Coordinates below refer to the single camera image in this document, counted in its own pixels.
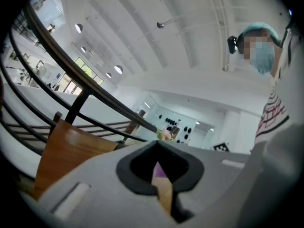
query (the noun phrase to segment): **flower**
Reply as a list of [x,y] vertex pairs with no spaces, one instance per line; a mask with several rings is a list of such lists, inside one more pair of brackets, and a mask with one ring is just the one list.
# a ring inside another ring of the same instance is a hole
[[174,134],[170,134],[170,132],[166,129],[164,130],[160,130],[160,129],[157,129],[157,138],[159,140],[173,140],[174,138],[176,137],[176,135]]

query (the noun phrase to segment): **handrail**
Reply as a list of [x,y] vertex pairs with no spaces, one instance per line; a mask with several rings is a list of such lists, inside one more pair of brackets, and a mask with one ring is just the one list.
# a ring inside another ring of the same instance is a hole
[[[123,128],[127,128],[128,126],[123,126],[123,127],[116,127],[115,129],[123,129]],[[105,129],[100,129],[100,130],[92,130],[92,131],[86,131],[87,133],[102,133],[102,132],[107,132],[108,130]],[[22,132],[22,131],[14,131],[15,134],[23,134],[23,135],[33,135],[32,133],[29,132]],[[45,132],[45,133],[39,133],[41,135],[44,136],[48,136],[49,133]]]
[[127,106],[118,101],[115,97],[101,88],[93,79],[91,79],[85,72],[83,72],[76,63],[65,53],[64,50],[53,39],[50,33],[44,28],[41,21],[35,14],[31,4],[28,2],[24,8],[24,15],[30,25],[32,31],[39,39],[40,43],[58,63],[58,65],[65,70],[65,72],[73,78],[80,86],[90,91],[97,99],[111,107],[118,113],[129,118],[133,122],[145,127],[146,129],[156,132],[156,127],[144,120],[141,116],[133,112]]
[[[11,30],[9,31],[9,39],[10,42],[12,44],[13,49],[15,50],[15,53],[17,55],[17,57],[20,60],[20,63],[24,66],[24,68],[28,71],[29,75],[33,78],[33,80],[50,96],[52,97],[54,100],[56,100],[59,104],[61,104],[64,108],[66,108],[67,110],[70,110],[72,108],[72,106],[67,103],[66,101],[64,101],[61,97],[59,97],[57,94],[55,94],[38,76],[37,74],[32,70],[32,68],[28,65],[28,63],[26,62],[26,60],[24,59],[24,57],[22,56],[21,52],[19,51],[16,42],[14,40],[14,37],[12,35]],[[107,129],[108,131],[111,131],[115,134],[118,135],[122,135],[124,137],[128,137],[128,138],[132,138],[135,140],[139,140],[142,142],[145,142],[146,140],[132,136],[128,133],[124,133],[121,132],[115,128],[112,128],[110,126],[107,126],[99,121],[96,121],[95,119],[92,119],[88,116],[83,115],[82,113],[80,113],[79,111],[77,112],[77,116],[81,117],[82,119],[86,120],[87,122],[90,122],[96,126],[99,126],[101,128]]]
[[38,150],[26,141],[24,141],[21,137],[16,135],[9,126],[3,121],[2,117],[0,117],[0,124],[5,128],[6,131],[9,132],[10,135],[12,135],[16,140],[18,140],[21,144],[23,144],[25,147],[27,147],[29,150],[32,150],[34,153],[38,155],[42,155],[42,150]]
[[0,60],[0,69],[3,73],[4,78],[6,79],[6,82],[9,84],[12,91],[15,93],[15,95],[19,98],[19,100],[28,108],[30,109],[36,116],[38,116],[42,121],[49,124],[50,126],[55,126],[56,123],[48,118],[46,115],[44,115],[42,112],[40,112],[28,99],[26,99],[23,94],[17,89],[15,84],[12,82],[10,76],[8,75],[7,71],[5,70],[5,67],[3,66],[2,60]]
[[42,134],[36,132],[34,129],[32,129],[30,126],[28,126],[23,120],[21,120],[13,111],[12,109],[6,104],[6,102],[3,100],[3,106],[5,110],[15,119],[17,123],[19,123],[25,130],[28,131],[29,134],[35,136],[40,141],[47,143],[48,139],[46,137],[43,137]]
[[[116,123],[106,123],[106,125],[111,126],[111,125],[120,125],[120,124],[130,124],[132,121],[127,121],[127,122],[116,122]],[[7,124],[9,127],[22,127],[18,124],[13,124],[13,123],[8,123]],[[51,128],[50,126],[35,126],[35,125],[29,125],[29,127],[31,128],[40,128],[40,129],[48,129]],[[75,127],[77,128],[93,128],[93,127],[97,127],[95,125],[75,125]]]

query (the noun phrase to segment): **blue hair cap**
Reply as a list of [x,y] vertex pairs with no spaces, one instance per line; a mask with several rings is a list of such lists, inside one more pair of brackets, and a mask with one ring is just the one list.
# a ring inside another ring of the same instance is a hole
[[252,30],[260,30],[260,29],[267,30],[273,38],[279,41],[279,36],[277,35],[276,31],[270,25],[263,22],[254,22],[249,24],[242,34],[245,36],[248,32]]

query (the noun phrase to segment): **railing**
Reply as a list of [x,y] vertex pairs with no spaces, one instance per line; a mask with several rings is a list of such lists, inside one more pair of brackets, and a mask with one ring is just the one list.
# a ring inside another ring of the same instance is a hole
[[[4,105],[4,108],[16,120],[16,122],[20,121],[20,119],[18,119],[18,117],[16,117],[16,115],[9,108],[7,109],[7,105],[6,104]],[[126,124],[126,125],[125,126],[114,127],[114,129],[125,129],[125,131],[126,131],[128,129],[128,127],[130,126],[131,121],[116,122],[116,123],[107,123],[108,126],[124,125],[124,124]],[[46,143],[48,139],[45,138],[45,141],[44,141],[43,139],[40,138],[40,136],[37,136],[36,134],[38,133],[38,135],[49,136],[50,135],[50,130],[51,130],[50,126],[34,126],[34,125],[26,126],[26,124],[23,121],[22,121],[21,124],[13,124],[13,123],[10,124],[10,123],[7,123],[7,126],[10,127],[10,128],[21,128],[21,130],[12,130],[17,135],[32,135],[32,136],[35,137],[35,138],[21,137],[21,139],[23,139],[25,141],[42,141],[44,143]],[[97,130],[86,131],[86,128],[97,128],[95,125],[76,125],[76,127],[84,130],[87,133],[104,133],[104,132],[108,132],[105,129],[97,129]],[[97,137],[107,137],[107,136],[111,136],[111,135],[115,135],[115,133],[106,133],[106,134],[100,134],[100,135],[95,135],[95,136],[97,136]]]
[[58,65],[65,70],[65,72],[75,80],[83,89],[86,89],[86,93],[79,95],[78,103],[84,103],[86,96],[89,94],[94,95],[97,99],[105,103],[107,106],[111,107],[118,113],[129,118],[131,121],[143,126],[144,128],[156,132],[156,127],[145,121],[138,114],[133,112],[127,106],[118,101],[115,97],[101,88],[93,79],[91,79],[84,71],[82,71],[76,63],[65,53],[64,50],[57,44],[50,33],[44,28],[43,24],[37,17],[30,3],[24,8],[24,15],[27,19],[28,24],[33,30],[36,37],[39,39],[40,43],[47,50],[47,52],[52,56],[52,58],[58,63]]
[[21,34],[24,38],[33,42],[36,47],[39,47],[44,52],[46,52],[46,50],[41,46],[37,37],[30,31],[31,29],[28,26],[26,19],[24,18],[23,11],[21,11],[21,13],[14,20],[12,28]]
[[[20,52],[12,31],[9,31],[9,39],[11,42],[11,45],[16,53],[16,56],[18,57],[20,63],[23,65],[25,70],[27,70],[30,77],[43,89],[52,99],[54,99],[56,102],[58,102],[60,105],[65,107],[68,110],[68,113],[66,115],[65,121],[72,124],[75,120],[75,118],[78,116],[82,118],[83,120],[89,122],[92,125],[79,125],[78,128],[92,128],[92,127],[99,127],[102,129],[99,130],[90,130],[87,131],[88,133],[103,133],[103,132],[110,132],[105,134],[97,135],[98,137],[106,137],[118,134],[120,136],[127,138],[131,138],[138,141],[146,141],[138,136],[132,136],[130,135],[130,129],[132,125],[132,129],[134,125],[139,124],[145,128],[147,128],[150,131],[156,132],[156,127],[145,121],[142,117],[140,117],[138,114],[130,110],[128,107],[126,107],[124,104],[119,102],[116,98],[114,98],[112,95],[110,95],[108,92],[106,92],[103,88],[101,88],[94,80],[92,80],[85,72],[83,72],[75,63],[74,61],[61,49],[61,47],[56,43],[56,41],[50,36],[49,32],[44,28],[38,17],[36,16],[34,10],[32,9],[31,5],[28,4],[24,9],[24,16],[21,16],[24,23],[26,25],[23,25],[21,23],[22,28],[18,28],[16,24],[13,24],[12,27],[14,29],[19,29],[22,33],[22,30],[28,30],[28,27],[31,28],[31,34],[37,40],[39,45],[43,46],[43,49],[46,49],[46,51],[54,58],[54,60],[59,64],[61,68],[65,70],[65,72],[74,80],[76,81],[80,86],[82,86],[83,91],[79,94],[79,96],[76,98],[74,103],[70,105],[65,100],[63,100],[60,96],[58,96],[56,93],[54,93],[41,79],[40,77],[33,71],[33,69],[29,66],[27,61],[24,59],[22,53]],[[3,106],[4,109],[7,111],[7,113],[18,123],[18,124],[7,124],[1,119],[2,125],[9,131],[10,134],[12,134],[18,141],[20,141],[23,145],[28,147],[31,150],[35,150],[34,152],[41,154],[41,151],[38,151],[35,149],[35,147],[31,146],[27,141],[42,141],[43,143],[47,143],[48,138],[46,136],[49,136],[52,133],[52,130],[56,126],[56,121],[54,119],[49,118],[45,114],[43,114],[35,105],[33,105],[16,87],[16,85],[11,80],[8,72],[6,71],[5,66],[3,65],[2,61],[0,61],[0,69],[2,71],[2,74],[9,85],[9,87],[12,89],[14,94],[17,96],[17,98],[30,110],[32,111],[37,117],[39,117],[42,121],[44,121],[47,126],[40,126],[39,128],[49,129],[48,133],[42,133],[37,131],[37,126],[31,126],[27,125],[22,119],[19,118],[18,114],[16,114],[10,106],[3,100]],[[87,98],[90,95],[94,95],[97,99],[102,101],[104,104],[109,106],[110,108],[114,109],[121,115],[127,117],[130,119],[130,121],[122,122],[122,123],[108,123],[104,124],[101,123],[89,116],[86,116],[82,113],[80,113],[80,109],[87,100]],[[129,123],[129,126],[119,126],[119,127],[113,127],[113,125],[117,124],[124,124]],[[21,127],[24,130],[23,131],[14,131],[11,128],[12,127]],[[21,135],[32,135],[34,138],[30,137],[20,137]]]

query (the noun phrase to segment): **black metal railing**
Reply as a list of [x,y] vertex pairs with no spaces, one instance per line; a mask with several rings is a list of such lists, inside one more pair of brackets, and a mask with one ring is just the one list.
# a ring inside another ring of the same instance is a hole
[[24,15],[30,25],[32,31],[39,39],[40,43],[57,62],[57,64],[65,70],[65,72],[75,80],[83,89],[86,89],[91,95],[111,107],[118,113],[127,117],[131,121],[143,126],[144,128],[156,132],[156,127],[144,120],[141,116],[133,112],[127,106],[118,101],[115,97],[101,88],[93,79],[91,79],[76,63],[66,54],[66,52],[57,44],[50,35],[48,30],[43,26],[32,6],[28,3],[24,8]]
[[[41,79],[40,77],[33,71],[33,69],[29,66],[27,61],[22,56],[22,53],[20,52],[15,40],[14,36],[12,34],[12,31],[9,31],[9,39],[12,44],[12,47],[16,53],[16,56],[18,57],[20,63],[23,65],[25,70],[28,72],[30,77],[55,101],[57,101],[59,104],[61,104],[63,107],[65,107],[68,110],[68,114],[65,118],[65,121],[72,124],[75,120],[75,118],[78,116],[87,122],[91,123],[91,127],[100,127],[103,130],[95,130],[95,131],[88,131],[89,133],[96,133],[96,132],[106,132],[109,131],[111,133],[109,134],[102,134],[99,135],[100,137],[109,136],[109,135],[121,135],[125,138],[131,138],[138,141],[146,141],[145,139],[142,139],[137,136],[132,136],[129,133],[126,133],[125,131],[120,131],[120,129],[126,128],[126,127],[116,127],[113,128],[110,125],[101,123],[89,116],[83,115],[80,113],[80,109],[87,100],[87,98],[90,95],[94,95],[97,99],[101,100],[103,103],[105,103],[107,106],[111,107],[118,113],[126,116],[131,120],[131,122],[137,123],[150,131],[156,132],[156,127],[151,125],[150,123],[146,122],[142,117],[131,111],[128,107],[126,107],[124,104],[119,102],[116,98],[114,98],[112,95],[107,93],[104,89],[102,89],[95,81],[93,81],[89,76],[87,76],[77,65],[68,57],[68,55],[58,46],[58,44],[53,40],[52,37],[48,37],[49,32],[43,27],[40,20],[37,18],[36,14],[32,10],[30,5],[27,5],[27,8],[25,9],[25,16],[22,16],[24,19],[24,29],[27,29],[30,27],[34,35],[32,35],[35,40],[37,41],[42,40],[41,44],[47,49],[47,52],[55,59],[55,61],[66,71],[66,73],[75,80],[79,85],[83,87],[83,91],[79,94],[79,96],[76,98],[74,103],[70,105],[65,100],[63,100],[60,96],[58,96],[56,93],[54,93]],[[49,117],[47,117],[45,114],[43,114],[39,109],[37,109],[27,98],[24,97],[24,95],[19,91],[19,89],[16,87],[16,85],[11,80],[9,74],[6,71],[6,68],[4,67],[2,61],[0,61],[0,69],[3,73],[4,78],[6,79],[8,85],[12,89],[12,91],[15,93],[15,95],[18,97],[18,99],[29,109],[31,110],[36,116],[38,116],[42,121],[44,121],[47,125],[49,125],[50,129],[54,129],[56,126],[56,122]],[[19,118],[17,114],[15,114],[10,106],[3,101],[3,106],[8,112],[8,114],[19,124],[20,127],[24,128],[26,130],[26,133],[33,135],[35,139],[31,140],[37,140],[42,141],[43,143],[47,142],[47,138],[44,137],[46,135],[45,133],[39,133],[36,130],[34,130],[33,127],[27,125],[23,120]],[[3,119],[1,119],[1,123],[4,124],[4,127],[6,129],[10,128],[10,125],[7,123],[4,123]],[[26,147],[29,147],[31,150],[35,149],[35,147],[30,146],[27,142],[24,140],[30,139],[30,138],[20,138],[18,136],[18,131],[12,131],[10,129],[9,131],[14,137],[17,137],[18,141],[22,141],[22,144],[24,144]]]
[[17,15],[15,18],[12,28],[16,30],[19,34],[21,34],[25,39],[31,41],[34,43],[36,47],[39,47],[42,49],[44,52],[46,50],[43,48],[37,37],[34,35],[34,33],[31,31],[30,26],[28,25],[27,20],[24,17],[23,11],[21,11],[20,14]]
[[[81,117],[82,119],[86,120],[87,122],[94,124],[98,127],[104,128],[110,132],[113,132],[115,134],[127,137],[127,138],[132,138],[135,140],[139,140],[139,141],[145,141],[142,138],[136,137],[136,136],[132,136],[130,134],[124,133],[122,131],[119,131],[115,128],[112,128],[106,124],[103,124],[99,121],[96,121],[95,119],[88,117],[86,115],[83,115],[82,113],[79,112],[79,110],[81,109],[82,105],[84,104],[84,101],[79,101],[80,98],[83,97],[82,92],[87,92],[87,97],[90,95],[89,91],[84,90],[79,94],[79,96],[77,97],[77,99],[74,101],[73,103],[73,109],[72,106],[67,103],[65,100],[63,100],[60,96],[58,96],[56,93],[54,93],[54,91],[52,91],[47,85],[46,83],[44,83],[41,78],[33,71],[33,69],[31,68],[31,66],[28,65],[27,61],[24,59],[24,57],[22,56],[22,53],[20,52],[20,50],[17,47],[17,44],[13,38],[12,32],[9,32],[9,39],[10,42],[12,44],[12,47],[20,61],[20,63],[23,65],[23,67],[27,70],[27,72],[29,73],[29,75],[33,78],[33,80],[50,96],[52,97],[54,100],[56,100],[59,104],[61,104],[63,107],[65,107],[67,110],[69,110],[69,113],[67,115],[67,119],[66,121],[70,124],[73,124],[74,119],[76,118],[76,116]],[[23,95],[21,94],[21,92],[17,89],[17,87],[15,86],[15,84],[12,82],[10,76],[7,74],[5,68],[3,67],[3,64],[0,63],[0,67],[1,70],[3,71],[3,75],[5,77],[5,79],[7,80],[9,86],[12,88],[12,90],[14,91],[14,93],[17,95],[17,97],[32,111],[34,112],[34,114],[36,114],[40,119],[42,119],[44,122],[46,122],[49,125],[53,125],[55,126],[56,124],[53,122],[53,120],[49,119],[48,117],[46,117],[43,113],[41,113],[36,107],[34,107],[26,98],[23,97]]]

